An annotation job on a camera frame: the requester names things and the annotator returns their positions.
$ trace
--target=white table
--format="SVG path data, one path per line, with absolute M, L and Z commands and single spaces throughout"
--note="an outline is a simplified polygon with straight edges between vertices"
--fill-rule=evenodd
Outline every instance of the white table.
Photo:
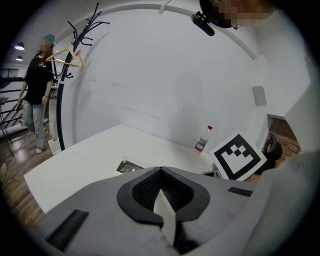
M 199 174 L 211 171 L 213 163 L 207 153 L 121 124 L 67 148 L 24 178 L 47 213 L 83 187 L 121 175 L 116 169 L 123 160 L 143 168 L 167 166 Z

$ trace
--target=black t-shirt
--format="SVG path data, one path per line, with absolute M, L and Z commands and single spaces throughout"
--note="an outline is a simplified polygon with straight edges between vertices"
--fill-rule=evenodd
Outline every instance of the black t-shirt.
M 47 83 L 54 80 L 51 62 L 42 64 L 42 58 L 34 57 L 28 67 L 24 81 L 28 84 L 25 99 L 30 104 L 41 104 L 42 97 L 46 93 Z

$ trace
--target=ceiling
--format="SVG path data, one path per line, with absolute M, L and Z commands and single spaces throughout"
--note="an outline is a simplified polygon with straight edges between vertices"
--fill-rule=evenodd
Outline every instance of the ceiling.
M 99 0 L 99 10 L 108 6 L 138 0 Z M 149 0 L 149 2 L 160 3 L 161 0 Z M 58 38 L 70 27 L 67 21 L 75 24 L 84 18 L 92 16 L 98 0 L 48 0 L 33 16 L 25 23 L 11 48 L 6 53 L 3 63 L 28 65 L 39 49 L 41 38 L 47 34 L 53 34 Z M 25 50 L 17 50 L 14 46 L 18 42 L 24 43 Z M 23 61 L 17 61 L 16 57 L 21 55 Z

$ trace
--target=wooden floor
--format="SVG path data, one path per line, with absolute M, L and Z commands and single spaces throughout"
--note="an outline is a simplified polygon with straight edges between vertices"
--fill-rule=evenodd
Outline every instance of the wooden floor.
M 28 131 L 23 131 L 9 136 L 13 143 L 14 154 L 26 138 L 27 134 Z M 51 138 L 46 134 L 45 139 L 48 141 Z M 6 149 L 3 140 L 0 141 L 0 152 L 0 166 L 3 163 L 6 163 L 7 168 L 9 168 L 13 157 Z M 2 190 L 2 194 L 6 199 L 12 214 L 14 214 L 17 220 L 25 227 L 29 228 L 37 223 L 39 218 L 43 215 L 43 211 L 30 193 L 24 175 L 50 157 L 52 157 L 52 153 L 48 143 L 46 143 L 45 151 L 36 154 L 36 136 L 30 132 L 29 137 L 17 154 L 11 172 Z

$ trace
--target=light blue cap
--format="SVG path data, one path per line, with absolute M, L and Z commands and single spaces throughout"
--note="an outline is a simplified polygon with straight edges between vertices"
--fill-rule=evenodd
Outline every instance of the light blue cap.
M 43 38 L 48 39 L 53 47 L 56 47 L 56 37 L 53 34 L 47 34 Z

